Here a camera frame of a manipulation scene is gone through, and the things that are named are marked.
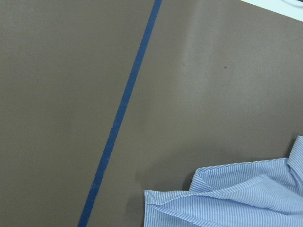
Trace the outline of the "light blue striped shirt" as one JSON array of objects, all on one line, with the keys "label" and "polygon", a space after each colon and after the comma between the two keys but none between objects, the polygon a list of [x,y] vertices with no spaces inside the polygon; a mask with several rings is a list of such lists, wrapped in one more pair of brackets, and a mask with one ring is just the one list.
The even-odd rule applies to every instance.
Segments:
[{"label": "light blue striped shirt", "polygon": [[300,227],[303,139],[289,157],[202,167],[189,190],[144,191],[146,227]]}]

